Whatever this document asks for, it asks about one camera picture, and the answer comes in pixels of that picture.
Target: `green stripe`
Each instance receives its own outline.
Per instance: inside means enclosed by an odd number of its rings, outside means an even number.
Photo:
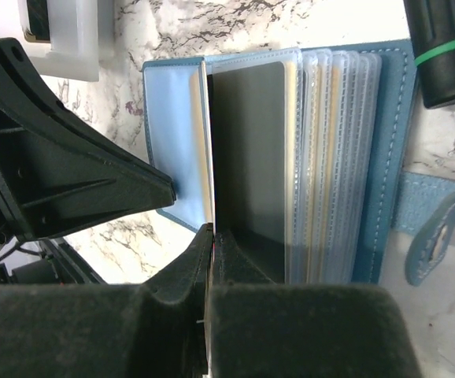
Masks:
[[[425,61],[437,57],[438,55],[448,53],[449,51],[455,50],[455,40],[443,43],[441,46],[437,46],[415,58],[415,64],[421,65]]]

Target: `white marble surface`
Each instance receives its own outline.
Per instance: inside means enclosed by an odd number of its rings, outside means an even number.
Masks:
[[[93,128],[147,160],[142,63],[157,57],[408,38],[402,0],[115,0],[116,54],[98,83],[45,78]],[[455,107],[418,100],[405,169],[455,179]],[[110,283],[142,282],[185,249],[192,233],[155,212],[78,232],[68,241]],[[392,235],[383,285],[401,305],[427,376],[455,376],[455,247],[422,287],[407,285]],[[455,234],[452,243],[455,245]]]

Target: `gray card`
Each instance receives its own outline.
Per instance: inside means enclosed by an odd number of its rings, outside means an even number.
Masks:
[[[209,89],[216,229],[284,241],[285,68],[216,73]]]

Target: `stitching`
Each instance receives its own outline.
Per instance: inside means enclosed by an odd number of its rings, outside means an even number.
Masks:
[[[166,65],[158,65],[157,63],[158,62],[165,62],[167,61],[168,59],[162,59],[162,60],[156,60],[156,61],[146,61],[144,62],[144,65],[147,63],[155,63],[155,64],[152,64],[152,65],[147,65],[147,67],[144,67],[143,68],[143,71],[145,72],[147,69],[166,69],[166,68],[171,68],[171,67],[187,67],[187,66],[192,66],[192,65],[198,65],[198,61],[200,60],[199,58],[204,58],[202,56],[199,56],[199,57],[186,57],[185,59],[194,59],[196,61],[192,61],[191,63],[179,63],[179,62],[176,62],[176,63],[171,63],[171,64],[166,64]]]
[[[381,49],[381,50],[371,50],[369,52],[370,53],[401,52],[401,49]],[[385,168],[385,173],[383,175],[382,192],[381,192],[381,195],[379,198],[379,204],[378,204],[378,217],[376,218],[375,240],[374,240],[373,248],[372,248],[371,268],[369,270],[369,282],[372,282],[372,274],[373,274],[373,271],[375,268],[375,255],[376,255],[376,248],[378,246],[379,223],[382,218],[383,203],[385,201],[385,190],[387,189],[388,170],[390,167],[390,161],[392,159],[392,150],[394,148],[395,135],[397,134],[397,131],[398,131],[399,115],[401,113],[402,93],[403,93],[403,90],[405,87],[406,76],[408,74],[408,54],[405,51],[402,51],[401,53],[402,53],[402,56],[404,57],[403,73],[402,73],[402,78],[401,78],[401,86],[399,88],[398,106],[397,106],[397,111],[396,111],[395,117],[394,117],[394,126],[393,126],[392,136],[390,137],[390,146],[389,146],[389,150],[388,150],[388,154],[387,154],[386,168]]]
[[[293,171],[293,180],[294,180],[294,193],[293,195],[293,206],[292,206],[292,213],[293,213],[293,220],[292,220],[292,239],[297,235],[297,227],[298,227],[298,220],[297,220],[297,213],[298,213],[298,196],[299,196],[299,180],[301,179],[301,141],[303,138],[302,135],[302,93],[303,93],[303,75],[300,75],[300,71],[302,70],[302,56],[297,54],[298,56],[298,64],[297,64],[297,77],[298,77],[298,86],[296,87],[296,125],[291,125],[291,127],[295,127],[295,136],[294,136],[294,171]]]
[[[410,231],[415,231],[416,228],[414,227],[410,227],[410,226],[406,226],[405,224],[401,224],[400,226],[398,226],[400,228],[404,228],[405,230],[410,230]]]
[[[346,79],[346,67],[348,65],[347,62],[351,62],[353,61],[354,58],[352,58],[352,55],[351,54],[344,54],[344,53],[340,53],[343,57],[346,57],[345,58],[345,61],[343,62],[343,65],[342,65],[342,87],[341,87],[341,90],[340,90],[340,98],[342,99],[341,100],[341,103],[343,104],[344,101],[343,99],[344,98],[347,98],[348,94],[352,89],[353,87],[355,86],[355,82],[354,80],[347,80]],[[332,247],[333,247],[333,239],[338,238],[338,235],[336,235],[334,237],[334,229],[335,227],[338,227],[337,224],[336,224],[336,219],[339,217],[338,214],[336,214],[336,211],[337,211],[337,208],[339,208],[339,203],[341,201],[340,199],[340,194],[342,193],[342,191],[340,190],[340,188],[338,188],[338,186],[340,186],[340,180],[343,181],[345,180],[344,178],[344,175],[347,174],[344,167],[341,166],[340,162],[342,161],[342,156],[343,154],[345,153],[344,150],[346,150],[346,144],[349,142],[349,138],[346,137],[346,127],[345,125],[343,124],[344,120],[347,119],[347,117],[351,117],[352,115],[350,114],[350,107],[352,106],[351,103],[348,103],[347,105],[345,106],[340,106],[339,109],[337,110],[337,130],[335,132],[335,139],[336,141],[338,142],[339,145],[342,146],[342,149],[340,151],[336,150],[334,152],[334,156],[333,156],[333,159],[332,159],[332,162],[333,162],[333,172],[332,172],[332,188],[329,190],[330,192],[330,211],[329,211],[329,225],[326,227],[326,240],[325,240],[325,245],[326,245],[326,249],[325,249],[325,260],[328,261],[329,258],[331,258],[331,255],[333,256],[336,256],[337,254],[335,253],[335,251],[332,251]]]
[[[416,185],[416,186],[421,186],[421,187],[430,187],[432,189],[437,189],[437,190],[440,190],[440,191],[448,191],[449,190],[448,187],[441,187],[441,186],[438,186],[438,185],[430,185],[429,183],[421,183],[421,182],[418,182],[418,181],[405,180],[404,182],[405,183],[409,183],[410,185]]]
[[[292,56],[298,56],[300,51],[296,49],[285,49],[285,50],[280,50],[280,51],[272,51],[267,54],[254,54],[250,55],[248,57],[241,57],[241,58],[236,58],[233,57],[232,59],[227,59],[226,61],[214,61],[212,62],[213,65],[217,65],[218,67],[224,66],[224,65],[232,65],[234,63],[240,63],[244,61],[259,61],[261,59],[267,59],[269,57],[281,57],[283,55],[292,55]]]
[[[198,63],[186,63],[186,64],[176,64],[176,65],[151,65],[150,67],[145,67],[143,71],[156,70],[156,71],[165,71],[168,69],[188,69],[192,65],[198,65]]]

